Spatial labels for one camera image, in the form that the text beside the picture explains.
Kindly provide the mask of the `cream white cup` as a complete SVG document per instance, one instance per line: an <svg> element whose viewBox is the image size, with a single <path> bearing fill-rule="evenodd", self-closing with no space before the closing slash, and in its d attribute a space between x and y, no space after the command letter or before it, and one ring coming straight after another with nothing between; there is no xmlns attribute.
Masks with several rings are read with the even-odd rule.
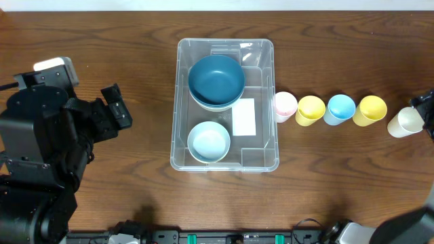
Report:
<svg viewBox="0 0 434 244"><path fill-rule="evenodd" d="M418 111L412 107L401 109L387 125L389 134L403 138L423 130L424 121Z"/></svg>

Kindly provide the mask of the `light blue bowl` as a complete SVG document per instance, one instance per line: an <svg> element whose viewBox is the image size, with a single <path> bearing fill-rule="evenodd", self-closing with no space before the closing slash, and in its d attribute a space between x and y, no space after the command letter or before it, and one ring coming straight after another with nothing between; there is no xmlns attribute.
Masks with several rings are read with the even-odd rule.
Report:
<svg viewBox="0 0 434 244"><path fill-rule="evenodd" d="M216 163L229 152L231 138L221 124L204 121L192 128L187 138L190 154L201 163Z"/></svg>

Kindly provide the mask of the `dark blue bowl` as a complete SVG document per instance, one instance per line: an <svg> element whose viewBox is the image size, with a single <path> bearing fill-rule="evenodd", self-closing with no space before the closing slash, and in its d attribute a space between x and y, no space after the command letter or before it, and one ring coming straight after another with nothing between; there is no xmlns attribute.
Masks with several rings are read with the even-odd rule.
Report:
<svg viewBox="0 0 434 244"><path fill-rule="evenodd" d="M196 98L194 95L193 95L193 93L192 93L192 91L190 91L189 92L190 93L190 95L191 95L191 97L193 98ZM203 103L203 104L205 104L205 105L210 105L210 106L224 106L224 105L229 105L230 103L232 103L232 102L234 102L236 99L240 99L241 97L242 97L242 95L243 95L243 92L241 92L240 93L240 95L238 96L238 97L236 97L233 101L231 101L231 102L229 102L229 103L227 103L227 104L222 104L222 105L211 105L211 104L206 104L206 103L204 103L204 102L201 102L198 98L198 101L200 101L200 103Z"/></svg>
<svg viewBox="0 0 434 244"><path fill-rule="evenodd" d="M223 55L206 56L189 72L189 90L201 102L222 105L244 92L245 73L234 59Z"/></svg>

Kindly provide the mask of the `cream bowl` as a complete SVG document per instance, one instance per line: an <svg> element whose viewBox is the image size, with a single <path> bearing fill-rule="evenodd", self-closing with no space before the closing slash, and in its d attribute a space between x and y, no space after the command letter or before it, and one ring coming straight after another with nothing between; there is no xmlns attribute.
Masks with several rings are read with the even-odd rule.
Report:
<svg viewBox="0 0 434 244"><path fill-rule="evenodd" d="M205 105L203 103L200 103L200 101L198 101L198 99L193 97L193 100L198 103L198 105L200 107L202 107L205 110L211 111L211 112L215 112L215 113L219 113L219 112L223 112L226 111L230 108L232 108L234 105L236 105L236 103L238 103L239 99L236 99L234 102L230 103L229 105L224 105L224 106L210 106L210 105Z"/></svg>

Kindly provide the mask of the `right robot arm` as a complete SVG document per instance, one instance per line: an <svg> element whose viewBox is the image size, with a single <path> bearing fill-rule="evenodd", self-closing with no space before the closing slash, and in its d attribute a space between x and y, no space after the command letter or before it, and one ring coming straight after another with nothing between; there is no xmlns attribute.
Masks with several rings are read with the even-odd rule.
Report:
<svg viewBox="0 0 434 244"><path fill-rule="evenodd" d="M418 111L425 129L433 140L433 89L412 98L410 106ZM383 222L370 238L370 244L428 243L433 238L433 187L425 204L414 211Z"/></svg>

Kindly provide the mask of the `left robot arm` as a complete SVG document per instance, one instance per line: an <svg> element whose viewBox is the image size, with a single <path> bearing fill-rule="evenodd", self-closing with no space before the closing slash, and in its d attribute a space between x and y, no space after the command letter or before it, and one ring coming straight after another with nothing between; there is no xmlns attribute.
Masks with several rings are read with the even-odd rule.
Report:
<svg viewBox="0 0 434 244"><path fill-rule="evenodd" d="M92 102L46 85L22 89L1 113L1 242L59 243L94 144L132 126L118 85Z"/></svg>

